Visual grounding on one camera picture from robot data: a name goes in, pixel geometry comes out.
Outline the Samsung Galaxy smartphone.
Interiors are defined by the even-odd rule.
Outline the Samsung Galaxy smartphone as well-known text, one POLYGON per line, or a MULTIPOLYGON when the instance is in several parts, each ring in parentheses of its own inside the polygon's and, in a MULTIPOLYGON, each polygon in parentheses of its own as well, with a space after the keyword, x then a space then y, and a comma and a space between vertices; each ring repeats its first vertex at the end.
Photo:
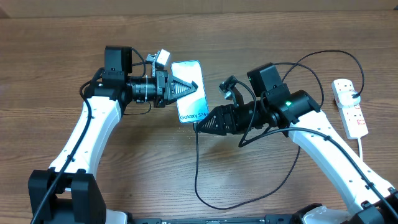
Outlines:
POLYGON ((194 82, 197 89, 177 100, 178 119, 181 123, 195 123, 203 120, 208 111, 205 85, 201 65, 198 60, 173 62, 172 75, 191 84, 194 82))

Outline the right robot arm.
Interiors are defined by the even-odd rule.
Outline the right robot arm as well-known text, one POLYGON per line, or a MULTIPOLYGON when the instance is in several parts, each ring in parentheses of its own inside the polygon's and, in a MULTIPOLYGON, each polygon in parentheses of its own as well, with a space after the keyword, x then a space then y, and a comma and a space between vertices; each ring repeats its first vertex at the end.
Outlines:
POLYGON ((330 210, 313 203, 291 215, 289 223, 397 223, 397 189, 376 174, 333 129, 320 105, 305 91, 291 93, 273 63, 248 72, 253 101, 244 104, 231 76, 220 90, 232 98, 217 106, 195 125, 196 133, 242 134, 252 128, 268 128, 252 139, 243 137, 243 147, 275 133, 303 149, 337 189, 346 210, 330 210))

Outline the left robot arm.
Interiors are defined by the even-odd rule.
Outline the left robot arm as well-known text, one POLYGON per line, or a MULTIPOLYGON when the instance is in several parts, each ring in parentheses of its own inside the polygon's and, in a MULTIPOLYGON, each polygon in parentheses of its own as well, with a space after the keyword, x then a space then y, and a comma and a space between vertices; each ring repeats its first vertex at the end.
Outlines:
POLYGON ((32 223, 134 223, 131 213, 107 208, 96 182, 109 136, 130 102, 164 107, 198 90, 195 82, 165 70, 165 50, 140 61, 151 64, 151 76, 133 76, 136 53, 132 47, 107 46, 104 66, 80 87, 83 107, 69 140, 48 169, 29 177, 32 223))

